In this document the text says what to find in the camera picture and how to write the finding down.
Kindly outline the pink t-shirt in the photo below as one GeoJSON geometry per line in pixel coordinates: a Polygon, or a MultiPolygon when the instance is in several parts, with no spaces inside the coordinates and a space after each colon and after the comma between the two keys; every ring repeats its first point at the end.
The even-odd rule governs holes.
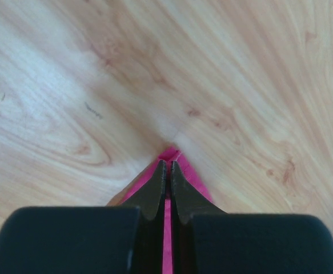
{"type": "MultiPolygon", "coordinates": [[[[152,176],[158,162],[164,160],[167,168],[171,167],[172,162],[177,162],[187,181],[198,190],[207,200],[212,201],[212,197],[201,180],[200,176],[188,161],[183,152],[175,146],[170,146],[164,150],[157,158],[147,166],[131,183],[121,192],[116,194],[109,202],[108,206],[117,206],[137,192],[152,176]]],[[[162,273],[173,273],[172,267],[172,232],[171,232],[171,200],[167,194],[165,198],[164,234],[163,234],[163,261],[162,273]]]]}

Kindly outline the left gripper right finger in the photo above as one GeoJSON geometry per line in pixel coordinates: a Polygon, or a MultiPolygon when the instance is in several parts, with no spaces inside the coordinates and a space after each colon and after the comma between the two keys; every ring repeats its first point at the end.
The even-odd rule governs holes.
{"type": "Polygon", "coordinates": [[[333,237],[312,215],[226,213],[171,166],[175,273],[333,273],[333,237]]]}

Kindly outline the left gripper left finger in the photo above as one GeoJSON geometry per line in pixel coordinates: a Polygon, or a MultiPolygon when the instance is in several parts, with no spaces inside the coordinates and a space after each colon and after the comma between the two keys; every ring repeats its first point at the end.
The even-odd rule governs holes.
{"type": "Polygon", "coordinates": [[[0,230],[0,273],[161,273],[166,163],[112,207],[24,207],[0,230]]]}

